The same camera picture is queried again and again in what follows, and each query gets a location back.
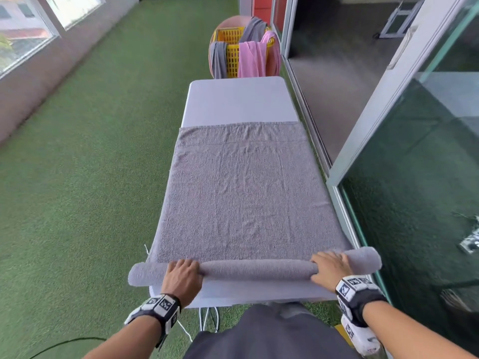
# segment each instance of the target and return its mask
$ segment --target green glass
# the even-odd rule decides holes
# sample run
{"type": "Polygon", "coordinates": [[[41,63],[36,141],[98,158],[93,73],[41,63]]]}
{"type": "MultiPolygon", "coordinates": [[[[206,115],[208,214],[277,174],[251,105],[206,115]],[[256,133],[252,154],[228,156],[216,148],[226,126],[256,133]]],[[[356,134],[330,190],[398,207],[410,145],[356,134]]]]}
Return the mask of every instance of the green glass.
{"type": "Polygon", "coordinates": [[[478,11],[468,0],[339,186],[392,303],[476,356],[478,11]]]}

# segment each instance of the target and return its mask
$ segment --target forearm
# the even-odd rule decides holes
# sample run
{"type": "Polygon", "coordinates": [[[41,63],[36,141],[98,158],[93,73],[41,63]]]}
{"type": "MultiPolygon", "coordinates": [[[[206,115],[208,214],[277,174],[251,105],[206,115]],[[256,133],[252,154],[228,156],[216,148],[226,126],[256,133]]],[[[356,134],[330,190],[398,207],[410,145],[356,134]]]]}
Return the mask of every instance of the forearm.
{"type": "Polygon", "coordinates": [[[148,359],[160,337],[159,321],[151,316],[141,316],[83,359],[148,359]]]}
{"type": "Polygon", "coordinates": [[[387,302],[368,303],[362,316],[395,359],[476,358],[387,302]]]}

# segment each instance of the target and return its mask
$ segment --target green turf floor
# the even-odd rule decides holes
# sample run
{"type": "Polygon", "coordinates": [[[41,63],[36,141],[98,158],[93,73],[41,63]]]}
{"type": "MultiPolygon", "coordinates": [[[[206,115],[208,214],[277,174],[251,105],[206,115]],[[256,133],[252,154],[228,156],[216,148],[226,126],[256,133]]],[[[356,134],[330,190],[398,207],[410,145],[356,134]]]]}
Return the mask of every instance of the green turf floor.
{"type": "MultiPolygon", "coordinates": [[[[153,240],[188,85],[210,78],[212,31],[237,12],[237,0],[141,2],[0,147],[0,358],[108,337],[145,299],[126,278],[153,240]]],[[[243,310],[222,309],[222,327],[243,310]]],[[[193,333],[196,315],[181,318],[193,333]]],[[[188,346],[179,326],[171,336],[162,358],[188,346]]]]}

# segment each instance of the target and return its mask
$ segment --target right hand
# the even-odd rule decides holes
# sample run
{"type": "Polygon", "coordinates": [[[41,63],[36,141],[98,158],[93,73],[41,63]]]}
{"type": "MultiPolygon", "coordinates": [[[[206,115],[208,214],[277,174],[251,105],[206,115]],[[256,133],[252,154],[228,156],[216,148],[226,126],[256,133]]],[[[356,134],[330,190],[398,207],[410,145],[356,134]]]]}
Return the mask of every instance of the right hand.
{"type": "Polygon", "coordinates": [[[191,259],[170,262],[163,279],[161,293],[178,297],[184,309],[198,295],[203,285],[203,276],[199,274],[199,269],[200,264],[191,259]]]}
{"type": "Polygon", "coordinates": [[[344,253],[318,252],[313,254],[311,262],[318,265],[318,273],[311,276],[311,281],[331,292],[335,292],[336,286],[343,277],[353,274],[348,256],[344,253]]]}

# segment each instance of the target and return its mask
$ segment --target yellow laundry basket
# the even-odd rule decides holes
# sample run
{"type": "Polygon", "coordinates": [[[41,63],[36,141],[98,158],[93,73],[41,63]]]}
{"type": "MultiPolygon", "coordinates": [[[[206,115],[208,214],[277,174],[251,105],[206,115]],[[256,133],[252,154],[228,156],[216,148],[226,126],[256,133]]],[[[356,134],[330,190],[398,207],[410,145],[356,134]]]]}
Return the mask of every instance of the yellow laundry basket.
{"type": "MultiPolygon", "coordinates": [[[[240,58],[240,46],[238,42],[240,41],[241,36],[243,35],[244,28],[224,28],[216,29],[211,37],[211,42],[213,41],[224,41],[228,43],[226,49],[226,63],[227,63],[227,72],[228,78],[237,78],[238,77],[238,60],[240,58]]],[[[266,47],[266,59],[268,59],[269,49],[274,45],[274,38],[271,38],[268,41],[266,47]]]]}

